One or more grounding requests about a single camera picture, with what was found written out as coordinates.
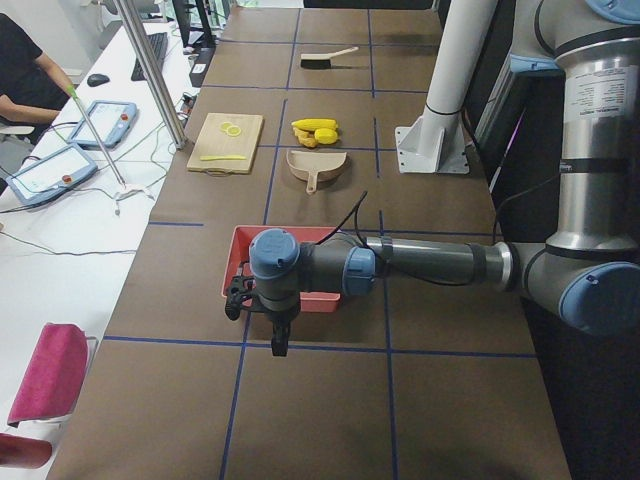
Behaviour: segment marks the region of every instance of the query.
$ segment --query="keyboard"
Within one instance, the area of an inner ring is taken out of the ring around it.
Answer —
[[[167,45],[169,43],[169,35],[166,32],[152,33],[147,35],[153,55],[156,57],[160,71],[162,71],[162,64],[164,63],[164,57],[167,54]],[[140,61],[136,59],[136,64],[133,66],[133,72],[131,73],[131,81],[138,82],[140,80],[146,80],[144,78],[144,72],[142,71],[142,65]]]

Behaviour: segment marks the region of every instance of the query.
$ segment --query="pink cloth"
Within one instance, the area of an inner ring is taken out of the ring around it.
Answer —
[[[84,380],[88,346],[76,325],[48,323],[40,333],[7,423],[71,412]]]

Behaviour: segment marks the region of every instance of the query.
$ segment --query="person's arm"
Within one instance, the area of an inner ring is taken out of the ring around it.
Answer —
[[[0,116],[12,122],[48,124],[55,120],[58,113],[58,110],[19,105],[7,95],[0,95]]]
[[[71,82],[71,79],[69,79],[67,74],[64,73],[64,71],[58,66],[56,62],[51,60],[51,58],[49,58],[49,56],[46,53],[43,53],[42,55],[40,55],[38,58],[34,60],[34,62],[47,75],[49,75],[49,78],[51,78],[51,80],[53,80],[55,84],[58,85],[58,87],[60,87],[60,90],[62,90],[67,95],[69,94],[68,88],[72,87],[73,83]]]

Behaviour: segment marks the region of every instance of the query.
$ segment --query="red tray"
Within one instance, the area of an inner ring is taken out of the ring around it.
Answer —
[[[233,231],[227,269],[224,272],[222,282],[222,296],[226,298],[225,288],[231,283],[231,279],[238,270],[241,262],[247,262],[244,266],[244,275],[251,275],[249,268],[249,245],[258,233],[269,228],[284,228],[291,233],[298,242],[315,242],[323,238],[333,230],[333,227],[273,227],[268,225],[238,225]],[[300,309],[303,312],[335,312],[340,304],[339,293],[325,292],[301,292]]]

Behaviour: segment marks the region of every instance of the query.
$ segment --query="blue joint cap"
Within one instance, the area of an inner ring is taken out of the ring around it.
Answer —
[[[270,228],[256,235],[249,246],[251,271],[258,280],[285,276],[298,261],[300,245],[281,228]]]
[[[591,9],[607,20],[626,25],[640,25],[638,0],[586,0]]]
[[[560,318],[590,335],[615,335],[640,320],[640,267],[611,262],[587,270],[565,288]]]
[[[353,247],[342,271],[342,291],[345,295],[366,295],[373,288],[376,257],[368,248]]]

